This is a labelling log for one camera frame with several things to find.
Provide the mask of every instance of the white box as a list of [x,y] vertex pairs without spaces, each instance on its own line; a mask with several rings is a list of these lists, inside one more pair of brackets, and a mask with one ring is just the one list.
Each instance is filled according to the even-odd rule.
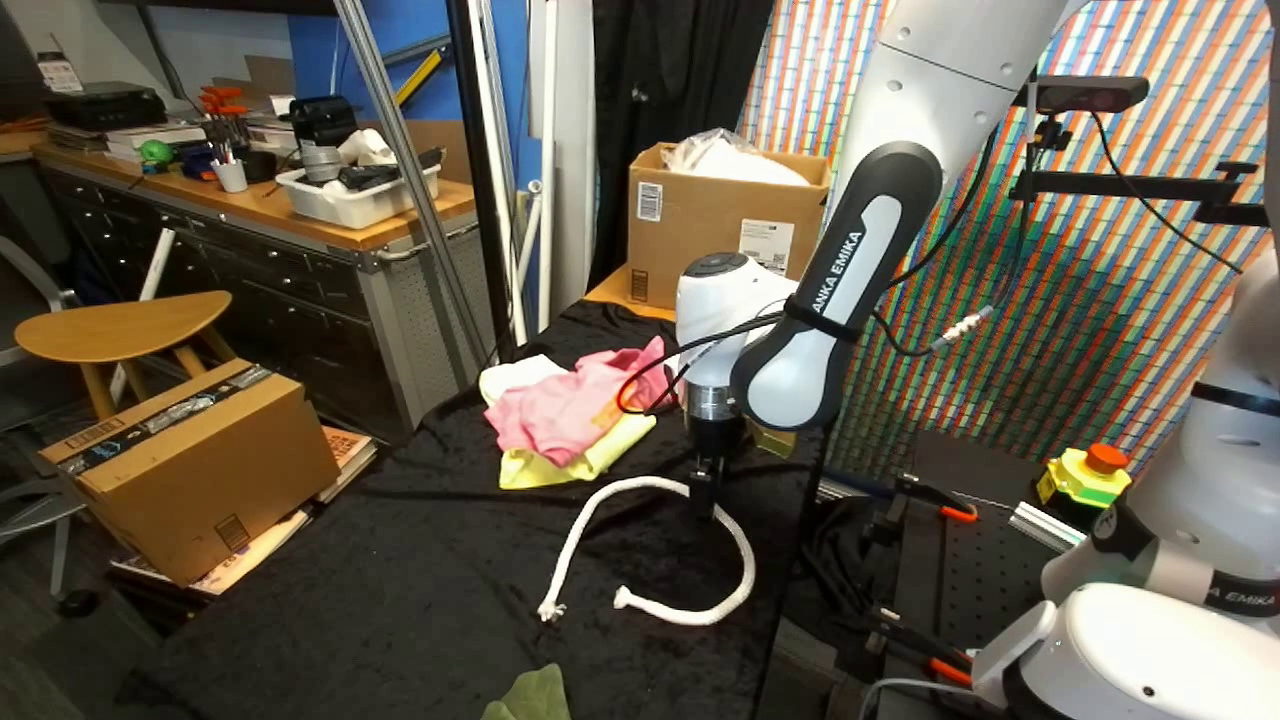
[[305,167],[298,167],[298,172],[282,172],[277,184],[288,189],[288,202],[298,215],[314,215],[321,223],[339,223],[339,226],[367,226],[378,219],[389,219],[412,206],[403,180],[381,184],[367,191],[347,191],[331,184],[339,191],[327,191],[327,189],[305,184]]

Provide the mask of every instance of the pink cloth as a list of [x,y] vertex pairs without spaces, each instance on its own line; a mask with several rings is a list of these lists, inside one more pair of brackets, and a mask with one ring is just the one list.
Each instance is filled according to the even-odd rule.
[[[540,450],[552,463],[571,463],[586,457],[617,421],[617,392],[621,384],[639,370],[645,363],[665,354],[665,340],[652,337],[645,348],[621,348],[621,353],[591,353],[576,359],[571,370],[509,389],[485,421],[497,427],[497,444]],[[652,370],[637,375],[628,384],[623,403],[645,410],[670,392],[665,363],[652,363]]]

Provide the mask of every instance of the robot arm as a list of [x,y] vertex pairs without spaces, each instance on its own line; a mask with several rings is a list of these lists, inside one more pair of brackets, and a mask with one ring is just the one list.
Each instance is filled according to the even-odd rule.
[[1058,25],[1082,0],[896,0],[862,80],[822,246],[789,317],[734,367],[765,427],[822,427],[850,353],[933,202],[995,127]]

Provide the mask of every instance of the yellow object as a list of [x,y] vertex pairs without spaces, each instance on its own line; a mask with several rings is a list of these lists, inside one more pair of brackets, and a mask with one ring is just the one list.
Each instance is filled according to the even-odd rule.
[[525,491],[525,489],[555,489],[571,480],[596,480],[610,473],[631,444],[639,444],[652,431],[658,414],[621,414],[581,458],[552,463],[537,450],[504,450],[500,463],[500,489]]
[[757,427],[754,441],[757,441],[762,450],[789,458],[789,457],[795,457],[795,441],[799,434],[795,431],[778,431],[778,427]]
[[416,89],[425,89],[425,80],[445,64],[441,53],[429,53],[409,80],[395,89],[395,102],[409,102],[416,96]]
[[1118,444],[1088,444],[1049,458],[1038,494],[1041,504],[1068,494],[1086,507],[1107,507],[1129,485],[1129,457]]

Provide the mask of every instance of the white cable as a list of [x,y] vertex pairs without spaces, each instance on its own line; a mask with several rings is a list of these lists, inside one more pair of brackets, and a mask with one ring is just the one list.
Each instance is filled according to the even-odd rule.
[[[555,571],[552,571],[552,587],[548,595],[537,605],[537,614],[546,624],[560,621],[564,614],[564,605],[560,605],[560,587],[564,587],[564,575],[568,575],[568,563],[571,563],[571,551],[591,519],[591,510],[610,498],[610,494],[621,494],[621,491],[631,491],[631,489],[661,489],[661,491],[671,491],[671,494],[687,494],[687,485],[677,485],[677,480],[665,480],[665,474],[631,474],[631,480],[617,480],[610,489],[599,489],[571,519],[568,528],[568,541],[555,555]],[[738,551],[746,555],[746,575],[738,581],[738,587],[716,605],[716,608],[670,608],[661,601],[650,601],[650,595],[637,595],[628,582],[617,587],[612,595],[612,608],[637,608],[637,610],[650,610],[658,621],[670,621],[670,624],[721,624],[730,610],[738,610],[754,587],[757,587],[757,551],[754,551],[754,541],[749,531],[721,507],[713,504],[713,515],[725,523],[725,531],[734,534]]]
[[877,695],[890,693],[890,687],[904,687],[904,693],[944,693],[944,695],[971,695],[981,700],[971,687],[956,687],[956,685],[935,685],[935,679],[915,679],[915,676],[879,676],[864,700],[862,700],[862,720],[871,720],[877,717]]
[[960,337],[977,331],[977,327],[981,327],[983,321],[993,321],[993,317],[995,317],[993,305],[983,305],[981,310],[960,317],[949,331],[941,331],[941,337],[933,340],[933,348],[956,345]]

